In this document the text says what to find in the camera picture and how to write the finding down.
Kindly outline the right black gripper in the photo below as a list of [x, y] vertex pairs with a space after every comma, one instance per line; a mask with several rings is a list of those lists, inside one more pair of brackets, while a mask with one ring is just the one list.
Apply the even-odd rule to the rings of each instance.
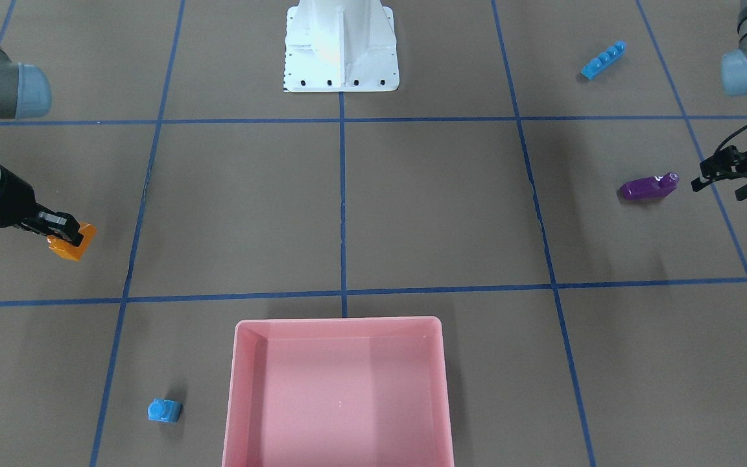
[[0, 228], [15, 227], [54, 237], [72, 247], [82, 245], [83, 224], [79, 224], [70, 213], [39, 210], [34, 190], [29, 183], [2, 165], [0, 172]]

